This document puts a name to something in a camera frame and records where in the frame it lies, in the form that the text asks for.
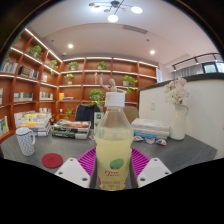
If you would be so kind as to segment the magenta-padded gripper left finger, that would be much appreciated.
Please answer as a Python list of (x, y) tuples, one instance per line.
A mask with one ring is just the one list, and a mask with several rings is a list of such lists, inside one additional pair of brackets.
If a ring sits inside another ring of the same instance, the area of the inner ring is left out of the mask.
[(68, 158), (55, 175), (84, 188), (96, 186), (96, 149), (92, 148), (78, 158)]

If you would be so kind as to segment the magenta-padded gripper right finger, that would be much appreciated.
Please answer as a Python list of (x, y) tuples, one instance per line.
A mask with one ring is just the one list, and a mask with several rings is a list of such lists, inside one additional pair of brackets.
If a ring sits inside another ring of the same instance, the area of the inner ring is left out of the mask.
[(133, 188), (146, 186), (171, 174), (159, 158), (149, 158), (133, 148), (130, 164), (130, 183)]

